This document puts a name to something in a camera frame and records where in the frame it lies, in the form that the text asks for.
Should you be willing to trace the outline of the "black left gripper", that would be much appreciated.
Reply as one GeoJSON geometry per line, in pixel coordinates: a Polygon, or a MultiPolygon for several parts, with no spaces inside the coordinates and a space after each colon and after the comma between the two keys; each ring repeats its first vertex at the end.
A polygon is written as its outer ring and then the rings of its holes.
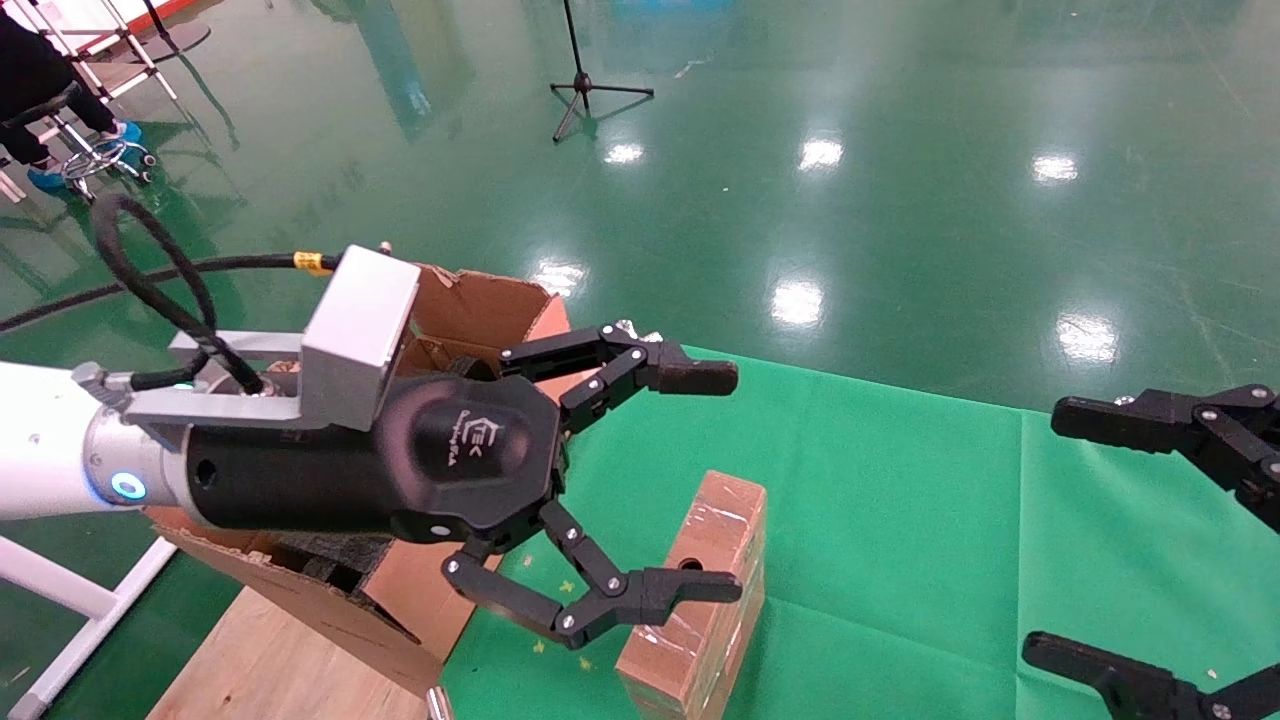
{"type": "Polygon", "coordinates": [[[508,550],[563,487],[561,441],[559,405],[521,377],[398,379],[367,430],[192,428],[191,514],[224,529],[508,550]]]}

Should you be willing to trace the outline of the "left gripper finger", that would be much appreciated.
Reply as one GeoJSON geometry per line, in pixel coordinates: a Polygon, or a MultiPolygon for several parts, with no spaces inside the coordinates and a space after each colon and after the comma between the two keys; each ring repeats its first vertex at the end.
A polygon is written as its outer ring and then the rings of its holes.
{"type": "Polygon", "coordinates": [[[622,573],[557,500],[535,523],[570,561],[588,591],[563,606],[485,566],[493,544],[467,539],[443,562],[443,575],[463,598],[568,650],[581,650],[616,626],[664,625],[684,602],[733,603],[742,585],[730,571],[644,568],[622,573]]]}
{"type": "Polygon", "coordinates": [[[660,395],[730,396],[739,386],[731,361],[690,357],[667,340],[643,340],[620,324],[594,325],[499,352],[500,374],[538,384],[586,373],[559,396],[561,429],[580,433],[641,389],[660,395]]]}

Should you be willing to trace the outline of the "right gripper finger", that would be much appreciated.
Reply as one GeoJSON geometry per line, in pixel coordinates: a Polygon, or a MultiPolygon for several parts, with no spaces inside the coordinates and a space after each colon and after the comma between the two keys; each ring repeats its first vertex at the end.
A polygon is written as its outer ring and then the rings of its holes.
{"type": "Polygon", "coordinates": [[[1266,719],[1279,711],[1279,666],[1204,692],[1165,667],[1048,632],[1023,641],[1023,660],[1091,687],[1112,719],[1266,719]]]}
{"type": "Polygon", "coordinates": [[[1146,454],[1179,454],[1279,529],[1279,400],[1267,386],[1193,396],[1144,389],[1111,402],[1065,397],[1050,425],[1061,437],[1146,454]]]}

